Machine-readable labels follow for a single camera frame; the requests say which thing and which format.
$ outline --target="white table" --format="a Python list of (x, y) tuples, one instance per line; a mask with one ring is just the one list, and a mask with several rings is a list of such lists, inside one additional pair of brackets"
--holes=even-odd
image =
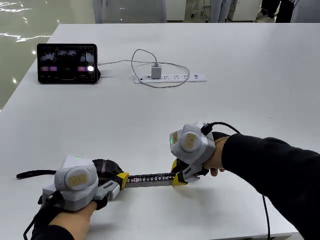
[[(57, 169), (67, 154), (110, 158), (132, 174), (167, 172), (169, 133), (201, 120), (320, 151), (319, 38), (319, 24), (59, 25), (50, 43), (95, 43), (99, 62), (144, 48), (208, 81), (153, 89), (133, 84), (130, 65), (118, 63), (100, 68), (106, 78), (97, 85), (40, 85), (34, 62), (0, 113), (2, 238), (22, 238), (53, 178), (15, 175)], [(273, 236), (297, 232), (270, 203), (268, 210)], [(88, 239), (266, 234), (261, 195), (227, 172), (183, 187), (125, 189), (92, 216)]]

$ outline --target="person's leg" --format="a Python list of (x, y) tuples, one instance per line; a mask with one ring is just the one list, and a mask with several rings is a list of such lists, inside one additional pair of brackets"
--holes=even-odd
[(225, 23), (228, 17), (232, 0), (223, 0), (220, 9), (219, 23)]
[(269, 6), (267, 9), (267, 16), (269, 18), (274, 19), (275, 18), (275, 13), (279, 7), (280, 0), (269, 0)]
[(276, 23), (291, 23), (292, 14), (294, 12), (295, 4), (289, 0), (282, 0), (278, 15), (276, 16)]
[(223, 0), (211, 0), (211, 15), (210, 15), (211, 23), (219, 22), (222, 1)]
[(269, 9), (269, 3), (270, 1), (272, 0), (262, 0), (262, 3), (261, 3), (261, 13), (263, 15), (267, 15), (268, 14), (268, 9)]

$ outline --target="power strip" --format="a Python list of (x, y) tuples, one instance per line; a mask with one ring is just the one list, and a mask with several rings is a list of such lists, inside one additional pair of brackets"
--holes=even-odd
[[(151, 75), (138, 76), (140, 80), (146, 84), (152, 83), (182, 83), (188, 77), (186, 74), (165, 74), (161, 75), (160, 79), (152, 79)], [(140, 84), (141, 82), (136, 76), (133, 76), (133, 81), (135, 84)], [(191, 73), (190, 78), (187, 82), (206, 82), (206, 76), (202, 73)]]

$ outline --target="cable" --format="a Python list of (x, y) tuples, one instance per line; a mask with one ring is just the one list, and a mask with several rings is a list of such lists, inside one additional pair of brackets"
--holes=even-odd
[(300, 2), (300, 0), (298, 0), (298, 1), (296, 2), (296, 4), (294, 5), (293, 9), (296, 8), (296, 6), (298, 5), (299, 2)]
[[(107, 65), (107, 64), (117, 64), (122, 62), (131, 62), (131, 60), (119, 60), (119, 61), (110, 61), (106, 63), (100, 63), (98, 66)], [(153, 61), (133, 61), (134, 63), (141, 63), (141, 64), (153, 64)]]
[(23, 232), (23, 239), (24, 240), (28, 240), (27, 234), (28, 234), (29, 230), (32, 228), (32, 226), (35, 224), (35, 222), (38, 220), (38, 218), (45, 212), (45, 210), (47, 210), (47, 208), (50, 208), (50, 207), (56, 205), (57, 203), (59, 203), (63, 199), (64, 199), (64, 197), (62, 196), (61, 192), (58, 190), (56, 190), (50, 196), (48, 196), (43, 207), (40, 208), (40, 210), (37, 212), (37, 214), (33, 217), (32, 221), (30, 222), (28, 227)]
[[(222, 121), (215, 121), (215, 122), (207, 123), (207, 124), (203, 125), (203, 127), (201, 128), (201, 132), (204, 135), (208, 135), (213, 130), (213, 126), (214, 125), (223, 125), (223, 126), (226, 126), (226, 127), (230, 128), (230, 129), (232, 129), (237, 134), (240, 133), (240, 131), (238, 131), (235, 127), (231, 126), (228, 123), (222, 122)], [(267, 240), (270, 240), (271, 239), (271, 237), (270, 237), (270, 220), (269, 220), (268, 208), (267, 208), (267, 204), (266, 204), (266, 197), (264, 195), (262, 195), (262, 201), (263, 201), (264, 212), (265, 212), (265, 217), (266, 217)]]
[[(187, 78), (186, 78), (183, 82), (180, 82), (180, 83), (177, 84), (177, 85), (170, 85), (170, 86), (153, 86), (153, 85), (150, 85), (150, 84), (148, 84), (148, 83), (143, 82), (142, 79), (138, 77), (138, 75), (137, 75), (137, 73), (136, 73), (136, 71), (135, 71), (135, 69), (134, 69), (134, 65), (133, 65), (134, 57), (135, 57), (135, 55), (136, 55), (136, 53), (137, 53), (138, 51), (144, 51), (144, 52), (146, 52), (146, 53), (151, 54), (152, 56), (154, 56), (156, 63), (159, 63), (159, 64), (168, 64), (168, 65), (172, 65), (172, 66), (176, 66), (176, 67), (179, 67), (179, 68), (186, 69), (186, 70), (187, 70)], [(189, 78), (190, 78), (190, 70), (189, 70), (186, 66), (178, 65), (178, 64), (175, 64), (175, 63), (171, 63), (171, 62), (158, 62), (158, 61), (157, 61), (157, 58), (156, 58), (156, 56), (155, 56), (154, 54), (152, 54), (151, 52), (149, 52), (149, 51), (147, 51), (147, 50), (144, 50), (144, 49), (137, 49), (137, 50), (134, 51), (134, 53), (133, 53), (133, 55), (132, 55), (132, 58), (131, 58), (131, 68), (132, 68), (132, 71), (133, 71), (135, 77), (139, 80), (139, 82), (140, 82), (141, 84), (146, 85), (146, 86), (151, 87), (151, 88), (154, 88), (154, 89), (167, 89), (167, 88), (179, 87), (179, 86), (181, 86), (182, 84), (184, 84), (186, 81), (188, 81)]]
[(268, 214), (268, 209), (267, 209), (267, 204), (266, 204), (266, 198), (265, 196), (262, 195), (262, 201), (263, 201), (263, 206), (264, 206), (264, 211), (265, 211), (265, 217), (266, 217), (266, 225), (268, 228), (268, 237), (267, 240), (270, 240), (270, 221), (269, 221), (269, 214)]
[(204, 10), (204, 15), (205, 15), (206, 19), (207, 19), (208, 21), (211, 21), (210, 18), (208, 17), (208, 15), (207, 15), (206, 2), (205, 2), (205, 0), (203, 0), (203, 10)]
[[(148, 53), (148, 54), (151, 54), (151, 55), (154, 57), (155, 61), (136, 61), (136, 60), (134, 60), (134, 57), (135, 57), (135, 55), (136, 55), (136, 53), (137, 53), (138, 51), (143, 51), (143, 52), (146, 52), (146, 53)], [(119, 60), (119, 61), (110, 61), (110, 62), (100, 63), (100, 64), (98, 64), (98, 66), (108, 65), (108, 64), (117, 64), (117, 63), (122, 63), (122, 62), (130, 62), (130, 63), (131, 63), (132, 71), (133, 71), (135, 77), (139, 80), (139, 82), (140, 82), (141, 84), (143, 84), (143, 85), (146, 85), (146, 86), (151, 87), (151, 88), (154, 88), (154, 89), (175, 88), (175, 87), (181, 86), (182, 84), (184, 84), (185, 82), (187, 82), (187, 81), (189, 80), (189, 78), (190, 78), (190, 70), (189, 70), (186, 66), (182, 66), (182, 65), (175, 64), (175, 63), (172, 63), (172, 62), (158, 62), (157, 57), (156, 57), (153, 53), (151, 53), (151, 52), (149, 52), (149, 51), (147, 51), (147, 50), (141, 49), (141, 48), (139, 48), (139, 49), (137, 49), (137, 50), (134, 51), (131, 60), (124, 59), (124, 60)], [(148, 83), (143, 82), (142, 79), (140, 79), (140, 78), (138, 77), (138, 75), (137, 75), (137, 73), (136, 73), (136, 71), (135, 71), (135, 69), (134, 69), (133, 63), (141, 63), (141, 64), (143, 64), (143, 65), (144, 65), (144, 64), (158, 63), (158, 64), (167, 64), (167, 65), (172, 65), (172, 66), (175, 66), (175, 67), (183, 68), (183, 69), (185, 69), (185, 70), (187, 71), (187, 78), (186, 78), (184, 81), (182, 81), (181, 83), (177, 84), (177, 85), (170, 85), (170, 86), (153, 86), (153, 85), (150, 85), (150, 84), (148, 84)]]

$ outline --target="black strap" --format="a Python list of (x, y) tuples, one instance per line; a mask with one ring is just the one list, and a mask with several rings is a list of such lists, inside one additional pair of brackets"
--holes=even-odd
[(22, 172), (16, 175), (17, 179), (27, 179), (27, 178), (32, 178), (36, 176), (41, 176), (41, 175), (55, 175), (56, 171), (55, 170), (33, 170), (33, 171), (26, 171)]

